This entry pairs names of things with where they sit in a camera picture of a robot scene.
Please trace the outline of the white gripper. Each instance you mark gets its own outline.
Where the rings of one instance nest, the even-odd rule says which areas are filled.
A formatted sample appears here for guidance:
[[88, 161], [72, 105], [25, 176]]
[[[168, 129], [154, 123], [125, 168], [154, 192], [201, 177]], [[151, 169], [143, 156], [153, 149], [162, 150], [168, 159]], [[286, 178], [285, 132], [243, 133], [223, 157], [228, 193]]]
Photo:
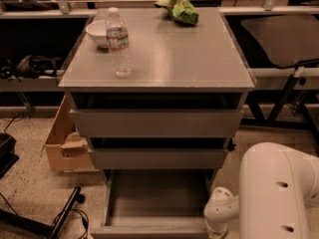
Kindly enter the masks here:
[[204, 207], [204, 222], [209, 239], [225, 239], [228, 222], [239, 214], [239, 199], [224, 187], [215, 187]]

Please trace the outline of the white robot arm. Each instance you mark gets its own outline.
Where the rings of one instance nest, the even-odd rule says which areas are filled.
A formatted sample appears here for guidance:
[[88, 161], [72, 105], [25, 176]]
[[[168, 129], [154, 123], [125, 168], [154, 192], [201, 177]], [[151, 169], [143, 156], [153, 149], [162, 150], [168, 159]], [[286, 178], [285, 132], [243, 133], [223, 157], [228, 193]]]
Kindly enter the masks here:
[[319, 204], [319, 157], [273, 142], [252, 146], [239, 170], [239, 193], [215, 188], [204, 208], [209, 239], [310, 239], [306, 210]]

